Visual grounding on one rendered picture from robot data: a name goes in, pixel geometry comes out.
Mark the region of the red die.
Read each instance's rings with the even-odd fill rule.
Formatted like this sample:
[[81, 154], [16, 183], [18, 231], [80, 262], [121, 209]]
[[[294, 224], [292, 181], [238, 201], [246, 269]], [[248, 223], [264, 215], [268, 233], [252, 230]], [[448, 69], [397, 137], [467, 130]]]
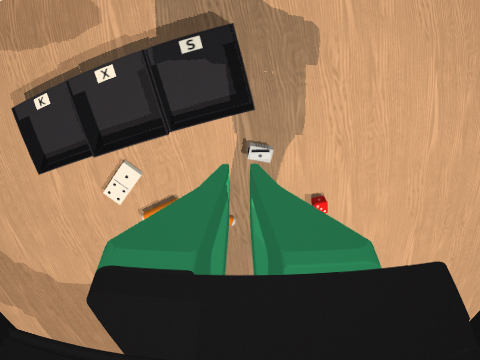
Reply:
[[328, 212], [327, 201], [324, 196], [312, 198], [312, 205], [324, 213]]

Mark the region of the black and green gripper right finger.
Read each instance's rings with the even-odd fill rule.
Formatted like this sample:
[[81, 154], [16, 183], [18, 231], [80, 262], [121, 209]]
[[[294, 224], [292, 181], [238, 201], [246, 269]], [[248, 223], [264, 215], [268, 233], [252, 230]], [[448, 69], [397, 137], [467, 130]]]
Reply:
[[250, 164], [250, 232], [254, 275], [381, 268], [370, 240], [282, 188], [258, 164]]

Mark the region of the black rack of three bins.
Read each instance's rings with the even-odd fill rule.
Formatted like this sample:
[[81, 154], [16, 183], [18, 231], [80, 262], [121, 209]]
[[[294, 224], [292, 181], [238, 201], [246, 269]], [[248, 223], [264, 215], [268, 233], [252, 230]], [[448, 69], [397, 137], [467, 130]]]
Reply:
[[11, 109], [40, 175], [255, 107], [231, 23], [110, 61]]

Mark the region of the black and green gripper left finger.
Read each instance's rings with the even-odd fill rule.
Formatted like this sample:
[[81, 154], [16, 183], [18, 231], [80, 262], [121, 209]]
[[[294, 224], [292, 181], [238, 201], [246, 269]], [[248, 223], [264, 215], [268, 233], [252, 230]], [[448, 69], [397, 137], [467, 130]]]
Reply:
[[229, 202], [229, 164], [222, 164], [199, 187], [109, 240], [97, 270], [124, 266], [225, 275]]

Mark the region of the white domino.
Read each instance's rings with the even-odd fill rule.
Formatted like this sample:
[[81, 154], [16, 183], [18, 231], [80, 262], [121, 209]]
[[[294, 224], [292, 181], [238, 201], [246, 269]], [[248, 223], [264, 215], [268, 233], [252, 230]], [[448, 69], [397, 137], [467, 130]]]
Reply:
[[141, 175], [141, 171], [125, 160], [107, 186], [104, 194], [121, 204]]

